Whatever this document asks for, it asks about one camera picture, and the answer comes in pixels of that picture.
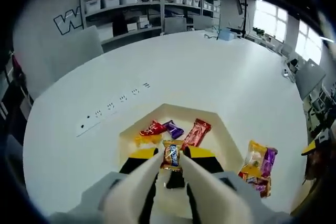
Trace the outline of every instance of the red candy wrapper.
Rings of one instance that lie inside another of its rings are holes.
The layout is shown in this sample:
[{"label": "red candy wrapper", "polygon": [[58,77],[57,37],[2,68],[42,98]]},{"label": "red candy wrapper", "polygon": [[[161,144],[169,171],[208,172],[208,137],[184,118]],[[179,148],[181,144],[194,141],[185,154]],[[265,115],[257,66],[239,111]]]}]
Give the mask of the red candy wrapper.
[{"label": "red candy wrapper", "polygon": [[187,137],[184,139],[182,150],[184,150],[188,145],[199,146],[203,140],[205,134],[211,130],[211,125],[196,119],[193,128],[188,133]]},{"label": "red candy wrapper", "polygon": [[166,131],[166,127],[163,126],[161,123],[158,123],[157,120],[153,120],[152,124],[144,130],[140,131],[141,136],[151,136],[151,135],[159,135],[162,132]]}]

